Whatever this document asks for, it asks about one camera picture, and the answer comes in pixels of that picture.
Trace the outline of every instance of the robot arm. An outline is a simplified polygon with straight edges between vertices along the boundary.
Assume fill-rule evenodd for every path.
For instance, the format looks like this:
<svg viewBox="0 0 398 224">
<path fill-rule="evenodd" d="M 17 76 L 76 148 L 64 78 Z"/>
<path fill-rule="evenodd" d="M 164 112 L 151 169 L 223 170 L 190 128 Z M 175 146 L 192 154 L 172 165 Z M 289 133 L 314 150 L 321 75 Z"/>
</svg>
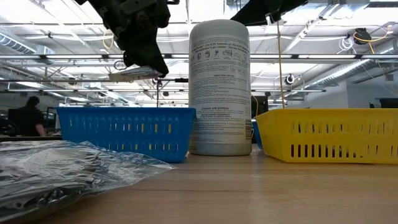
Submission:
<svg viewBox="0 0 398 224">
<path fill-rule="evenodd" d="M 150 66 L 165 77 L 169 70 L 156 43 L 157 29 L 169 24 L 167 5 L 180 0 L 75 0 L 78 4 L 88 1 L 111 29 L 114 39 L 124 50 L 127 67 Z M 232 20 L 245 26 L 267 24 L 266 17 L 278 21 L 285 12 L 306 4 L 308 0 L 250 0 Z"/>
</svg>

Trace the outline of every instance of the yellow basket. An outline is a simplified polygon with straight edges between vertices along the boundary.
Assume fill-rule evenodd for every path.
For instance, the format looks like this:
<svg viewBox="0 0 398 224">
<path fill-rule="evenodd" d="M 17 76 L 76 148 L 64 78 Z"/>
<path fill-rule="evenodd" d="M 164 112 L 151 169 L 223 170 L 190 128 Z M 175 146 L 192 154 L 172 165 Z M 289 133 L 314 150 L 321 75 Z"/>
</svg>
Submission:
<svg viewBox="0 0 398 224">
<path fill-rule="evenodd" d="M 256 120 L 264 152 L 285 162 L 398 164 L 396 109 L 286 109 Z"/>
</svg>

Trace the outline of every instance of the white wall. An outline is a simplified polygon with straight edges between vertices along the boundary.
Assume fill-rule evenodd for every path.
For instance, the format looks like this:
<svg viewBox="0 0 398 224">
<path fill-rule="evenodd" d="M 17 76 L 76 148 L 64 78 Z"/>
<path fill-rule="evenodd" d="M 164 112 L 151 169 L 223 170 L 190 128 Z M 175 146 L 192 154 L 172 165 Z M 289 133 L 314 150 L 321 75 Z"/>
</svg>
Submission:
<svg viewBox="0 0 398 224">
<path fill-rule="evenodd" d="M 289 101 L 287 108 L 348 108 L 347 84 L 326 87 L 325 93 L 309 93 L 304 101 Z"/>
<path fill-rule="evenodd" d="M 350 108 L 369 108 L 369 103 L 379 105 L 380 98 L 398 98 L 398 74 L 394 74 L 394 81 L 386 81 L 378 77 L 360 84 L 353 84 L 365 76 L 357 76 L 347 80 L 348 106 Z"/>
<path fill-rule="evenodd" d="M 0 94 L 0 110 L 8 110 L 10 108 L 20 108 L 26 104 L 30 96 L 35 94 L 29 93 L 27 96 L 21 96 L 19 93 L 1 93 Z M 47 107 L 57 107 L 59 99 L 51 96 L 40 96 L 39 110 L 46 111 Z"/>
</svg>

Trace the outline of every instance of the disinfecting wipes container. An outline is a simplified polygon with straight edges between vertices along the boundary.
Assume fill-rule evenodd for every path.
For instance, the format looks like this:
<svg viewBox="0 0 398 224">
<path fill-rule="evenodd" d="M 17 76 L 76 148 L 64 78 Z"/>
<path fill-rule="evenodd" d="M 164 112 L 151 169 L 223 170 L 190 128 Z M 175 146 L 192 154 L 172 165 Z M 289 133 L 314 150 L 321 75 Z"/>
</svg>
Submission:
<svg viewBox="0 0 398 224">
<path fill-rule="evenodd" d="M 236 21 L 196 25 L 190 34 L 189 105 L 197 110 L 190 153 L 251 153 L 249 32 Z"/>
</svg>

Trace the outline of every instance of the desk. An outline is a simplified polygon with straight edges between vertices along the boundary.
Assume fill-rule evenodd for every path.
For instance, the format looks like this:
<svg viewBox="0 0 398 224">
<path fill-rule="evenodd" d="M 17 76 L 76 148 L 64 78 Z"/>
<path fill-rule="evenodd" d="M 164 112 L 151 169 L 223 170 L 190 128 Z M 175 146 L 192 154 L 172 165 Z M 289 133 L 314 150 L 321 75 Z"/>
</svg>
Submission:
<svg viewBox="0 0 398 224">
<path fill-rule="evenodd" d="M 38 223 L 397 223 L 398 166 L 189 155 L 179 169 L 84 198 Z"/>
</svg>

